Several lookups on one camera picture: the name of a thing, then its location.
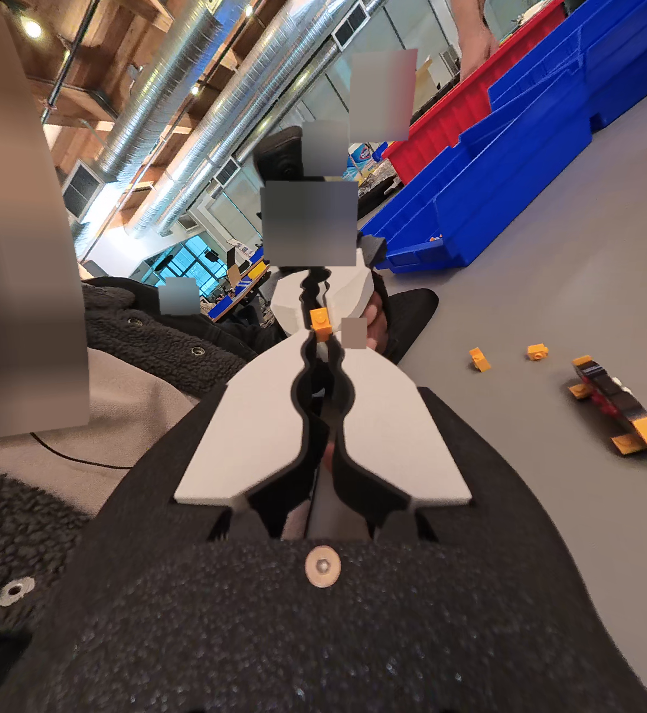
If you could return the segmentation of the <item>dark grey fleece jacket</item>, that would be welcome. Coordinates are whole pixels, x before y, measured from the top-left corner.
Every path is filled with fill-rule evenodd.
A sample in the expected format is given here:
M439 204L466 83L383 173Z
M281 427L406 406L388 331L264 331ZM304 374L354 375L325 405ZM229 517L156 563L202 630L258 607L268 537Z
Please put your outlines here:
M160 316L157 291L125 279L82 283L88 349L197 399L256 356L203 315ZM29 645L51 590L94 515L0 472L0 685Z

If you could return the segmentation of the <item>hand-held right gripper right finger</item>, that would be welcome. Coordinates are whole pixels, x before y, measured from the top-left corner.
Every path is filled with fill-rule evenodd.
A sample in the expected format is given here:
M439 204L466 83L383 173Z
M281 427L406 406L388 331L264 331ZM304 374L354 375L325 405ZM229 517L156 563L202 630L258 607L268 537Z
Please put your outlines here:
M470 489L414 382L367 349L333 347L337 496L381 527L391 512L467 505Z

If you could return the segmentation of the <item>clear bag of metal parts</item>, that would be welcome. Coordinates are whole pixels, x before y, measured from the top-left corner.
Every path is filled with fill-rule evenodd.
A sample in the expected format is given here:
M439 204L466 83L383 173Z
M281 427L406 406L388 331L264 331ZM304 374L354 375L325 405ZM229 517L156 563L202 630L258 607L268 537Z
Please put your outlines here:
M386 195L387 192L402 184L395 167L390 163L389 159L384 159L377 163L358 183L359 199L369 192L377 190L380 186L382 186L383 194Z

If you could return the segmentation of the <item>blue plastic bin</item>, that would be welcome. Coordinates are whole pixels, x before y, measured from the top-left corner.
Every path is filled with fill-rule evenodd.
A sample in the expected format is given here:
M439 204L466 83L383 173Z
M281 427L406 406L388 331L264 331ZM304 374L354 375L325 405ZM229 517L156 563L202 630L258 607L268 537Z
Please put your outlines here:
M566 69L588 91L591 130L647 96L647 1L586 1L488 90L497 110Z
M591 141L587 92L561 76L415 213L390 224L394 273L470 265ZM444 243L429 242L443 235Z

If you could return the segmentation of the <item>person's left hand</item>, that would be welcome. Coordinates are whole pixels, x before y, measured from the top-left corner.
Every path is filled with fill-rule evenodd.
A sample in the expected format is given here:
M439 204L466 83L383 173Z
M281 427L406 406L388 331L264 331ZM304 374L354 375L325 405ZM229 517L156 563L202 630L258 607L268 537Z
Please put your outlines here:
M363 313L367 323L367 346L383 354L389 340L389 297L382 277L374 270L371 274L373 292Z

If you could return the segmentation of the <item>red plastic bin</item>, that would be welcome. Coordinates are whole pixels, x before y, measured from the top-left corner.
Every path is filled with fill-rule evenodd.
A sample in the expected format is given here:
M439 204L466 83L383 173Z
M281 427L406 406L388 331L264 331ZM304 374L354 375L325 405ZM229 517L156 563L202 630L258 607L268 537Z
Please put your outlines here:
M491 112L488 89L566 18L562 1L552 1L514 32L464 82L457 84L409 130L406 141L392 143L382 154L407 184L460 135Z

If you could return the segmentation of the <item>beige sweatshirt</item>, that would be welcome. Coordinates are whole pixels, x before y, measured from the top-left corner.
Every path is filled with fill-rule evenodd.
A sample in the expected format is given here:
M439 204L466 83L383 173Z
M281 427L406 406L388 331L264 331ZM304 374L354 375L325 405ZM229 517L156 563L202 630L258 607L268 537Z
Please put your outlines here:
M0 472L96 514L124 474L198 403L146 371L88 349L89 423L0 439Z

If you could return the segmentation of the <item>wooden edge desk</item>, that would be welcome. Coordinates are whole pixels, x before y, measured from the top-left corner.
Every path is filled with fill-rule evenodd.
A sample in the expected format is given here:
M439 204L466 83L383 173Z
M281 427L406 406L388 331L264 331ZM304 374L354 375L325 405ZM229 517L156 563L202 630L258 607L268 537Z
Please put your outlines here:
M246 305L250 300L257 296L259 287L263 285L271 276L269 263L266 260L260 260L254 264L234 287L233 308L227 314L222 315L217 322L222 322L227 316L233 314L235 308L241 305Z

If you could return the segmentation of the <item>black red orange lego subassembly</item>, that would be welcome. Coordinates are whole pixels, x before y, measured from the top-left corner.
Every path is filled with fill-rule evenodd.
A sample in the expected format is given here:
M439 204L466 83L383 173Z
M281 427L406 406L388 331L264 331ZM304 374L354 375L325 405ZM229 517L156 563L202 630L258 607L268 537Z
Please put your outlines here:
M624 432L612 439L623 456L647 453L647 410L622 381L611 376L589 355L572 361L579 382L569 386L574 397L592 401L599 410L617 423Z

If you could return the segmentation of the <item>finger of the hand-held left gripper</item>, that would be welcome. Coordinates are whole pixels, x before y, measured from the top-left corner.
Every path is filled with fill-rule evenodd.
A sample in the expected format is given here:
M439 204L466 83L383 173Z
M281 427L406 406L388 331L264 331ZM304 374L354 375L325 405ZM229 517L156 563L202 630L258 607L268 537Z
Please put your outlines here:
M340 327L345 318L363 316L374 285L371 269L365 264L362 249L357 249L354 266L330 266L325 279L325 306L332 327Z
M292 272L280 277L271 298L271 311L286 335L311 330L313 281L311 270Z

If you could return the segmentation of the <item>silver ventilation duct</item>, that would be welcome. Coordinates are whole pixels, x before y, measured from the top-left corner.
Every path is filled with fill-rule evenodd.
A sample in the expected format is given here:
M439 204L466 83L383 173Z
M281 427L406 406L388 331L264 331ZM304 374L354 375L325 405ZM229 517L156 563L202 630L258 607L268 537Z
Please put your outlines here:
M132 180L241 13L241 1L185 3L96 159L107 183Z
M351 1L287 1L125 226L166 236L292 78L351 13Z

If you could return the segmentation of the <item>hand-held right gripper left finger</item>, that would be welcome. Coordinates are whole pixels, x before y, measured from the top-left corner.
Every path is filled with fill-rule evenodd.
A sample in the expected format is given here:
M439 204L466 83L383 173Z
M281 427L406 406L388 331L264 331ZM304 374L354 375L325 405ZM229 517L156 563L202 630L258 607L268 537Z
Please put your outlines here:
M297 332L232 377L174 491L179 505L257 512L282 536L310 498L330 427L313 404L316 337Z

